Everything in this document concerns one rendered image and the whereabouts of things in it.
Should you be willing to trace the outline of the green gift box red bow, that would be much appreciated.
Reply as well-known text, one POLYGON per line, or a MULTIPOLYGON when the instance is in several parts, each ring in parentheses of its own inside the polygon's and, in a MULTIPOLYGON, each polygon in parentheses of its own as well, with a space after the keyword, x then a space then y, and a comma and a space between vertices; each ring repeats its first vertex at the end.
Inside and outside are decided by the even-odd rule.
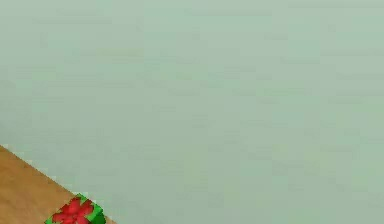
POLYGON ((103 209, 82 194, 76 194, 44 224, 106 224, 103 209))

